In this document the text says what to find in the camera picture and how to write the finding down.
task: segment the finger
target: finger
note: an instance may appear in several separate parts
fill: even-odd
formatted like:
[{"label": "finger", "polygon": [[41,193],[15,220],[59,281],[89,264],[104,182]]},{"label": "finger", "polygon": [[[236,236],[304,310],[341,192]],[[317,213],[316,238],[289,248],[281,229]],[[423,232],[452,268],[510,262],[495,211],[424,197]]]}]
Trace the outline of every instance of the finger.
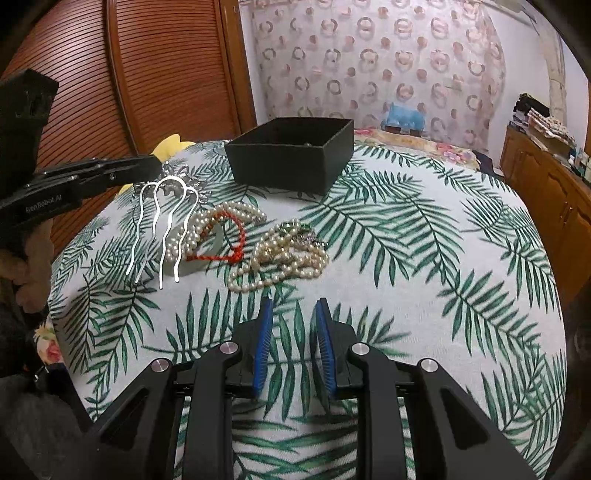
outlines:
[{"label": "finger", "polygon": [[18,289],[15,299],[26,313],[42,311],[51,291],[49,282],[27,283]]},{"label": "finger", "polygon": [[47,248],[47,245],[51,244],[50,235],[51,235],[51,227],[53,226],[53,220],[47,220],[43,223],[40,223],[35,227],[35,229],[31,232],[31,235],[25,241],[25,255],[28,257],[32,257],[36,253],[38,253],[38,247],[43,246]]},{"label": "finger", "polygon": [[27,264],[8,250],[0,249],[0,277],[24,283],[26,276]]},{"label": "finger", "polygon": [[48,220],[38,225],[25,243],[25,251],[28,253],[25,283],[51,278],[51,260],[54,251],[50,239],[52,223],[52,220]]}]

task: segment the black cardboard box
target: black cardboard box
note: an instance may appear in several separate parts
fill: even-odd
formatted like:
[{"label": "black cardboard box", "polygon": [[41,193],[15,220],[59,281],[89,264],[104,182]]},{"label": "black cardboard box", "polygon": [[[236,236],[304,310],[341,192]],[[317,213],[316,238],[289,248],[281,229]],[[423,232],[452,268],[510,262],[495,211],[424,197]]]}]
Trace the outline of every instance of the black cardboard box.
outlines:
[{"label": "black cardboard box", "polygon": [[353,121],[282,117],[226,144],[234,180],[324,195],[353,156]]}]

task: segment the white wall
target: white wall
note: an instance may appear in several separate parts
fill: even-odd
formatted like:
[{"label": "white wall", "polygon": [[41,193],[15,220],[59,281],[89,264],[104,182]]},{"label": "white wall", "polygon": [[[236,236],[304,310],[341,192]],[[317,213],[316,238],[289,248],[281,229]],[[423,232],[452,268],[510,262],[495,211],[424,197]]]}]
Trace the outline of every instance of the white wall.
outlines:
[{"label": "white wall", "polygon": [[255,104],[257,124],[267,121],[267,109],[265,97],[262,92],[261,71],[259,62],[256,59],[255,37],[252,32],[251,13],[248,5],[240,6],[240,19],[242,21],[242,33],[244,34],[244,49],[246,50],[246,61],[248,62],[248,75],[251,78],[252,100]]},{"label": "white wall", "polygon": [[589,123],[589,81],[573,53],[562,42],[566,70],[566,122],[578,147],[585,147]]},{"label": "white wall", "polygon": [[507,76],[501,102],[491,120],[488,156],[497,164],[505,144],[506,128],[520,93],[529,93],[545,105],[550,101],[550,80],[538,34],[533,27],[493,8],[487,9],[501,39]]},{"label": "white wall", "polygon": [[[507,76],[505,90],[490,125],[488,155],[498,163],[505,143],[506,126],[520,93],[529,93],[545,105],[550,101],[550,81],[538,34],[525,14],[507,14],[495,8],[488,12],[505,52]],[[242,29],[252,83],[256,120],[267,121],[259,61],[256,58],[252,22],[248,6],[241,6]],[[589,119],[589,84],[574,55],[563,43],[566,68],[567,123],[577,145],[584,146]]]}]

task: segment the wooden wardrobe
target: wooden wardrobe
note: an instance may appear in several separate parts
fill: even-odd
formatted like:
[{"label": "wooden wardrobe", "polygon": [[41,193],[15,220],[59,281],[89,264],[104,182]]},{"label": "wooden wardrobe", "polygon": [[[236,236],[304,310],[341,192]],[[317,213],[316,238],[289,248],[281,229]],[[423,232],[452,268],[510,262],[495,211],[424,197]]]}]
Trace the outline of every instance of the wooden wardrobe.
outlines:
[{"label": "wooden wardrobe", "polygon": [[[60,0],[2,77],[60,83],[37,168],[149,153],[165,137],[234,138],[256,125],[238,0]],[[56,255],[113,198],[54,221]]]}]

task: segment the curtain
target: curtain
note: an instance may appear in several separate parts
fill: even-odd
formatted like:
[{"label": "curtain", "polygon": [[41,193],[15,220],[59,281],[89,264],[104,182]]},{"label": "curtain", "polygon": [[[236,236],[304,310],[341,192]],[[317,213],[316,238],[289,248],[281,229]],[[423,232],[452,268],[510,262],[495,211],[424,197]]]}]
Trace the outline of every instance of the curtain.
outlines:
[{"label": "curtain", "polygon": [[352,118],[379,127],[418,110],[426,137],[487,151],[505,60],[481,4],[458,0],[255,0],[269,119]]}]

